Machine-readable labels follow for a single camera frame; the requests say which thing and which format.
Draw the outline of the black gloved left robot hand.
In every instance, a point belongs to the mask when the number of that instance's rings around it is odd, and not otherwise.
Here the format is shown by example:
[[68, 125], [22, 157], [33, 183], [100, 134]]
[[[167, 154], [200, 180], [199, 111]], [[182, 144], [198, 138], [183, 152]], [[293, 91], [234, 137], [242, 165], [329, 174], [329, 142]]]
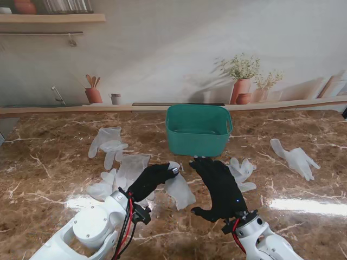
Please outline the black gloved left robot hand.
[[155, 164], [148, 166], [127, 189], [134, 202], [140, 202], [147, 198], [160, 184], [165, 184], [169, 179], [175, 178], [179, 173], [177, 168], [169, 169], [167, 164]]

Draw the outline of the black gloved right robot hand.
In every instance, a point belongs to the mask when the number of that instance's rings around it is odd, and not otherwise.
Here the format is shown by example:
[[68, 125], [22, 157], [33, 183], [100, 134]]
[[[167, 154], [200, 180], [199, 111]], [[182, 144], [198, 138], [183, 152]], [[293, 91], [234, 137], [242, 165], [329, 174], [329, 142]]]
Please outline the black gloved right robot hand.
[[228, 166], [219, 160], [194, 157], [189, 165], [195, 169], [207, 187], [212, 206], [210, 210], [194, 207], [191, 212], [210, 222], [237, 217], [239, 212], [247, 212], [247, 205]]

